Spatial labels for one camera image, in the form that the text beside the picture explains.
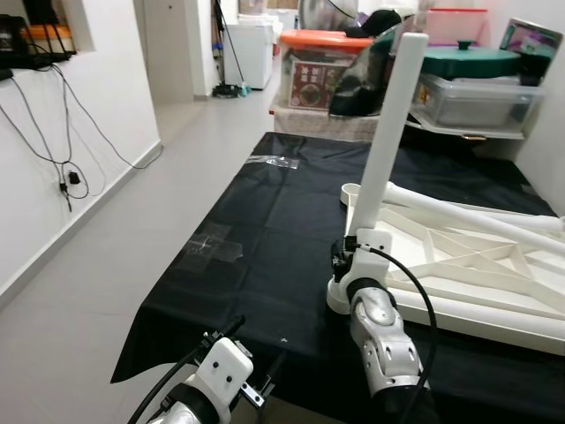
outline cardboard box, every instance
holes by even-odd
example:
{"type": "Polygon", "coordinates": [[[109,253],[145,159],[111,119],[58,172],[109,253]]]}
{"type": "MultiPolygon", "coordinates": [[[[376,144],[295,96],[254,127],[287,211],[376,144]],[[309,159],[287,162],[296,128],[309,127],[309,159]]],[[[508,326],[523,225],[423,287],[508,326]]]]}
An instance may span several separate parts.
{"type": "Polygon", "coordinates": [[[298,9],[298,0],[268,0],[269,9],[298,9]]]}
{"type": "Polygon", "coordinates": [[[239,0],[239,13],[260,15],[267,11],[267,0],[239,0]]]}
{"type": "Polygon", "coordinates": [[[292,109],[328,110],[347,64],[292,62],[289,107],[292,109]]]}

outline tiled floor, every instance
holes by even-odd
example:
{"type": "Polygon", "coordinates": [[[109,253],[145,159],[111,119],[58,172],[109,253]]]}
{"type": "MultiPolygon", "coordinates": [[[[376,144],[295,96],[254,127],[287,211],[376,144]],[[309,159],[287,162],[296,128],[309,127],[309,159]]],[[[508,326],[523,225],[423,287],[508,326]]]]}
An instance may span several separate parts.
{"type": "MultiPolygon", "coordinates": [[[[167,368],[108,383],[132,318],[254,145],[272,131],[267,110],[277,87],[275,76],[247,98],[202,102],[183,128],[173,117],[161,159],[140,171],[2,311],[2,423],[127,421],[167,368]]],[[[252,413],[238,414],[238,422],[254,420],[252,413]]]]}
{"type": "Polygon", "coordinates": [[[201,111],[203,102],[156,104],[155,118],[164,144],[173,141],[187,122],[201,111]]]}

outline plastic storage box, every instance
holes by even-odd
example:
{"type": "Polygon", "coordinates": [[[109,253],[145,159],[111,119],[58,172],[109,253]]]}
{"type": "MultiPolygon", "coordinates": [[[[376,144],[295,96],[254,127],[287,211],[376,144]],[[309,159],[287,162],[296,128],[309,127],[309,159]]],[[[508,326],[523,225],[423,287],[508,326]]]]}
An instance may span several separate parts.
{"type": "Polygon", "coordinates": [[[487,9],[432,8],[427,13],[430,45],[452,46],[461,40],[480,43],[487,9]]]}
{"type": "MultiPolygon", "coordinates": [[[[67,25],[57,25],[56,31],[53,26],[30,25],[29,33],[25,31],[22,33],[22,36],[27,42],[32,42],[29,34],[31,34],[33,41],[39,48],[43,48],[48,52],[52,50],[53,53],[63,53],[63,48],[66,52],[76,51],[72,42],[71,31],[67,25]]],[[[29,52],[35,54],[34,47],[30,46],[29,52]]],[[[45,53],[45,51],[39,49],[39,53],[45,53]]]]}
{"type": "Polygon", "coordinates": [[[343,71],[372,43],[371,38],[347,38],[341,31],[283,31],[278,105],[327,110],[343,71]]]}
{"type": "Polygon", "coordinates": [[[239,0],[239,13],[261,15],[267,11],[267,0],[239,0]]]}
{"type": "Polygon", "coordinates": [[[541,87],[421,75],[411,112],[418,120],[438,128],[515,133],[522,130],[543,93],[541,87]]]}

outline white refrigerator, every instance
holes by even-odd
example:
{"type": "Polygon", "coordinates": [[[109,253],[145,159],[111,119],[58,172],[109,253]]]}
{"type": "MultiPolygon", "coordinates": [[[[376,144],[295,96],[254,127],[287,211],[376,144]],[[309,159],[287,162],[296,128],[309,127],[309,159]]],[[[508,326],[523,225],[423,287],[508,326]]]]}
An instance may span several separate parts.
{"type": "Polygon", "coordinates": [[[239,22],[228,24],[223,32],[223,70],[227,84],[241,86],[234,50],[244,76],[251,88],[263,89],[273,73],[273,44],[275,33],[271,22],[239,22]]]}

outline white vertical pole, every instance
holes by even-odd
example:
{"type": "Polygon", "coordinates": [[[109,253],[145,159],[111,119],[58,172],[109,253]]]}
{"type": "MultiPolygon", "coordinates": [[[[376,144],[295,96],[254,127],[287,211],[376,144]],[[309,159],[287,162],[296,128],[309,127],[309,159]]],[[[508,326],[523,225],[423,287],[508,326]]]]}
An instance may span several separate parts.
{"type": "Polygon", "coordinates": [[[395,163],[412,97],[422,69],[428,36],[406,33],[396,54],[377,131],[361,180],[361,190],[348,231],[354,236],[359,228],[373,229],[377,224],[380,204],[395,163]]]}

